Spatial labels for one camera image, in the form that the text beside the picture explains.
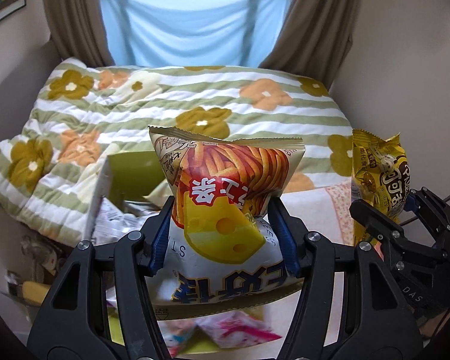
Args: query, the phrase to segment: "brown curtain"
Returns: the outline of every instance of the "brown curtain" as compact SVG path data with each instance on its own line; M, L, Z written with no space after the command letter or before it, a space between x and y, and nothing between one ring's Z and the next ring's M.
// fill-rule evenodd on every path
M352 45L360 0L293 0L261 68L308 76L330 88Z
M99 0L43 0L51 38L60 56L89 67L113 65Z

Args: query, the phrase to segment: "cheese illustration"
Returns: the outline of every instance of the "cheese illustration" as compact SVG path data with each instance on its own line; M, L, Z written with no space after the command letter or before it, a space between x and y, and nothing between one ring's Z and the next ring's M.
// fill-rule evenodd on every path
M188 244L202 257L217 263L242 264L265 243L257 226L226 196L214 204L195 204L188 194L183 201L184 233Z

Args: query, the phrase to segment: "orange flower pattern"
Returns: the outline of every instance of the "orange flower pattern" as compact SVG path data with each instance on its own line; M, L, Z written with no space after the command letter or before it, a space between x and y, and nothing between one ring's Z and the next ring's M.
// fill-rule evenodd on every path
M303 173L295 172L283 193L314 190L313 181Z
M106 88L118 88L125 84L128 80L128 74L125 71L119 71L113 73L109 70L104 70L100 72L100 82L98 83L98 90L102 91Z
M81 135L73 130L64 131L60 136L63 149L58 162L76 162L81 167L94 164L100 156L100 145L97 143L99 135L96 130Z
M271 79L258 79L240 89L240 96L252 99L253 108L273 111L277 105L289 105L292 98Z

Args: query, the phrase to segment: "yellow snack bag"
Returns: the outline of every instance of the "yellow snack bag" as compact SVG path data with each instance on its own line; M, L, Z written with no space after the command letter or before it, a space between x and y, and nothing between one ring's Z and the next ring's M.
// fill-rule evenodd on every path
M399 135L381 139L365 130L353 130L352 201L363 199L398 221L410 190L410 169ZM354 245L377 240L354 221Z
M298 166L302 139L227 142L176 127L150 127L150 137L175 196L163 268L147 279L152 304L183 318L288 295L281 288L298 280L263 216ZM175 305L190 312L174 314Z

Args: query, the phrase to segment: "pink packaging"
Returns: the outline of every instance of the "pink packaging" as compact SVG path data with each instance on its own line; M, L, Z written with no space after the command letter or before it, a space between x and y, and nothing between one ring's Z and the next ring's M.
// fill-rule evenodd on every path
M282 338L265 322L240 310L196 318L195 322L221 348L251 347Z

